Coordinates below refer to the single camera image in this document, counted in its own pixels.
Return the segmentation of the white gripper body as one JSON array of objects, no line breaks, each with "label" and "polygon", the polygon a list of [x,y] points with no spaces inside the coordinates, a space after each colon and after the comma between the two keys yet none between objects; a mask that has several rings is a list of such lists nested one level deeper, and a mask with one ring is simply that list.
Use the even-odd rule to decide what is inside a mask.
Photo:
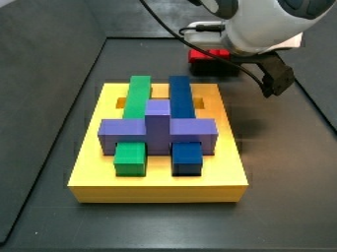
[{"label": "white gripper body", "polygon": [[193,22],[183,30],[184,38],[188,42],[203,49],[228,49],[232,53],[267,53],[275,50],[300,48],[303,34],[298,34],[284,42],[275,43],[272,46],[241,49],[235,46],[227,38],[225,22]]}]

